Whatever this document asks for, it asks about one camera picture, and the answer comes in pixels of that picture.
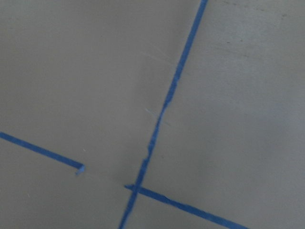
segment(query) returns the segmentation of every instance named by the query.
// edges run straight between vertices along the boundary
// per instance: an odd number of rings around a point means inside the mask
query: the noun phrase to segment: gray surface
[[[117,228],[198,0],[1,1],[0,228]],[[144,187],[303,228],[305,3],[210,0]],[[127,225],[221,228],[146,197]]]

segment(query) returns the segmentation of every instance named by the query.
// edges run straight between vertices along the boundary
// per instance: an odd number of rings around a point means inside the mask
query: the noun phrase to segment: blue painter's tape
[[[134,189],[134,185],[125,185],[125,188],[129,189],[129,190],[133,190]],[[147,197],[150,197],[150,198],[153,198],[155,200],[158,200],[164,204],[168,204],[168,205],[171,205],[175,208],[179,208],[181,209],[182,211],[186,211],[190,214],[193,214],[193,215],[196,215],[196,216],[199,216],[203,219],[206,219],[208,221],[211,221],[213,223],[216,223],[218,225],[221,225],[221,226],[224,226],[225,228],[230,228],[230,229],[248,229],[240,224],[237,224],[237,223],[234,223],[232,221],[229,221],[227,219],[224,219],[222,217],[219,217],[219,216],[216,216],[216,215],[213,215],[211,213],[208,213],[208,212],[205,212],[205,211],[202,211],[198,208],[194,208],[190,205],[187,205],[187,204],[182,204],[182,203],[179,203],[177,201],[174,201],[172,199],[169,199],[167,198],[166,196],[163,196],[159,193],[156,193],[156,192],[153,192],[149,189],[146,189],[146,188],[140,188],[139,190],[139,193],[142,194],[142,195],[145,195]]]
[[[148,164],[149,164],[150,159],[152,157],[154,147],[156,145],[156,141],[157,141],[157,138],[158,138],[160,124],[162,122],[163,115],[165,113],[166,108],[168,107],[168,105],[170,104],[170,102],[173,99],[173,95],[175,93],[178,81],[179,81],[179,79],[181,77],[181,73],[182,73],[183,68],[185,66],[187,57],[188,57],[188,55],[190,53],[191,46],[193,44],[195,35],[197,33],[197,30],[198,30],[198,27],[199,27],[199,24],[200,24],[200,21],[201,21],[201,18],[202,18],[202,15],[203,15],[203,12],[204,12],[204,9],[205,9],[205,6],[206,6],[207,2],[208,2],[208,0],[201,0],[201,2],[200,2],[200,5],[199,5],[199,8],[198,8],[196,17],[194,19],[194,22],[193,22],[193,25],[192,25],[192,28],[191,28],[191,31],[190,31],[189,36],[187,38],[187,41],[185,43],[182,55],[180,57],[179,63],[178,63],[177,68],[176,68],[176,72],[175,72],[175,74],[173,76],[173,80],[172,80],[171,86],[170,86],[170,88],[168,90],[168,93],[166,95],[166,98],[165,98],[162,110],[161,110],[161,112],[159,114],[156,126],[154,128],[152,137],[151,137],[151,139],[149,141],[149,144],[148,144],[148,156],[142,162],[142,165],[141,165],[138,177],[137,177],[135,185],[133,186],[133,189],[132,189],[132,194],[131,194],[131,196],[129,198],[129,201],[127,203],[127,207],[126,207],[125,212],[123,214],[123,217],[121,219],[121,222],[120,222],[120,225],[119,225],[119,229],[124,229],[124,227],[126,225],[126,222],[127,222],[127,219],[128,219],[129,215],[132,212],[132,209],[133,209],[134,203],[135,203],[135,201],[137,199],[137,195],[138,195],[138,193],[140,191],[141,184],[143,182],[143,179],[144,179],[144,176],[145,176]]]
[[[51,152],[47,149],[43,149],[43,148],[40,148],[39,146],[35,146],[31,143],[28,143],[26,141],[23,141],[23,140],[20,140],[18,138],[15,138],[13,136],[10,136],[6,133],[3,133],[3,132],[0,132],[0,138],[4,139],[4,140],[7,140],[9,142],[12,142],[16,145],[19,145],[19,146],[22,146],[24,148],[27,148],[29,150],[32,150],[36,153],[39,153],[39,154],[42,154],[42,155],[45,155],[49,158],[52,158],[54,160],[57,160],[57,161],[60,161],[66,165],[69,165],[69,166],[72,166],[76,169],[78,169],[78,171],[76,172],[76,175],[79,175],[80,173],[82,173],[83,171],[85,171],[85,165],[83,165],[82,163],[79,163],[77,161],[73,161],[72,159],[69,159],[67,157],[64,157],[62,155],[59,155],[59,154],[56,154],[54,152]]]

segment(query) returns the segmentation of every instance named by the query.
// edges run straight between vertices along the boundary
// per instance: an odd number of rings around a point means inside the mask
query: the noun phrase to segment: tape end
[[[81,174],[82,172],[85,171],[85,168],[86,168],[86,166],[85,166],[85,165],[82,165],[82,166],[77,170],[77,172],[76,172],[75,174],[78,176],[79,174]]]

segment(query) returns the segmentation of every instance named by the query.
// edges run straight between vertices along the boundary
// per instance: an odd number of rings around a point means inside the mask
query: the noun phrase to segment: blue tape
[[[129,189],[129,190],[133,190],[134,189],[134,185],[125,185],[125,188]],[[208,213],[208,212],[205,212],[205,211],[202,211],[198,208],[194,208],[190,205],[187,205],[187,204],[182,204],[182,203],[179,203],[177,201],[174,201],[172,199],[168,199],[166,196],[163,196],[161,194],[158,194],[156,192],[153,192],[149,189],[146,189],[146,188],[143,188],[141,187],[140,190],[139,190],[139,193],[142,194],[142,195],[145,195],[147,197],[150,197],[150,198],[153,198],[155,200],[158,200],[164,204],[168,204],[168,205],[171,205],[175,208],[179,208],[181,209],[182,211],[186,211],[190,214],[193,214],[193,215],[196,215],[196,216],[199,216],[203,219],[206,219],[208,221],[211,221],[213,223],[216,223],[218,225],[221,225],[221,226],[224,226],[226,228],[230,228],[230,229],[248,229],[240,224],[237,224],[237,223],[234,223],[232,221],[229,221],[227,219],[224,219],[222,217],[219,217],[219,216],[216,216],[216,215],[213,215],[211,213]]]
[[[123,217],[121,219],[121,222],[120,222],[120,225],[119,225],[119,229],[124,229],[124,227],[126,225],[126,222],[127,222],[127,219],[128,219],[129,215],[132,212],[134,203],[135,203],[135,201],[137,199],[137,195],[138,195],[138,193],[140,191],[141,184],[143,182],[143,179],[144,179],[144,176],[145,176],[145,173],[146,173],[146,169],[148,167],[148,164],[149,164],[150,159],[151,159],[152,154],[153,154],[154,147],[156,145],[156,141],[157,141],[157,138],[158,138],[160,124],[161,124],[163,115],[165,113],[166,108],[168,107],[168,105],[170,104],[170,102],[173,99],[173,95],[175,93],[178,81],[179,81],[179,79],[181,77],[181,73],[183,71],[183,68],[184,68],[184,65],[186,63],[187,57],[188,57],[188,55],[190,53],[190,49],[191,49],[191,46],[193,44],[195,35],[197,33],[197,30],[198,30],[198,27],[199,27],[199,24],[200,24],[200,21],[201,21],[201,18],[202,18],[202,15],[203,15],[203,12],[204,12],[204,9],[205,9],[205,6],[206,6],[207,2],[208,2],[208,0],[201,0],[201,2],[200,2],[200,6],[199,6],[199,9],[197,11],[196,17],[194,19],[191,31],[190,31],[189,36],[187,38],[187,41],[185,43],[184,50],[182,52],[182,55],[180,57],[179,63],[178,63],[177,68],[176,68],[176,72],[175,72],[175,74],[173,76],[173,80],[172,80],[171,86],[170,86],[170,88],[168,90],[168,93],[166,95],[166,98],[165,98],[162,110],[161,110],[161,112],[159,114],[156,126],[154,128],[152,137],[151,137],[151,139],[149,141],[149,144],[148,144],[148,156],[142,162],[142,165],[141,165],[138,177],[137,177],[135,185],[134,185],[134,187],[132,189],[132,194],[131,194],[131,196],[129,198],[129,201],[127,203],[127,207],[126,207],[125,212],[123,214]]]
[[[79,163],[77,161],[73,161],[72,159],[69,159],[67,157],[64,157],[62,155],[59,155],[59,154],[56,154],[54,152],[51,152],[47,149],[43,149],[43,148],[40,148],[39,146],[35,146],[31,143],[28,143],[26,141],[23,141],[23,140],[20,140],[18,138],[15,138],[13,136],[10,136],[8,134],[5,134],[3,132],[0,132],[0,138],[4,139],[4,140],[7,140],[9,142],[12,142],[16,145],[19,145],[19,146],[22,146],[24,148],[27,148],[29,150],[32,150],[36,153],[39,153],[39,154],[42,154],[42,155],[45,155],[49,158],[52,158],[54,160],[57,160],[57,161],[60,161],[66,165],[69,165],[69,166],[72,166],[76,169],[78,169],[78,171],[76,172],[76,175],[79,175],[80,173],[82,173],[83,171],[85,171],[85,165],[82,164],[82,163]]]

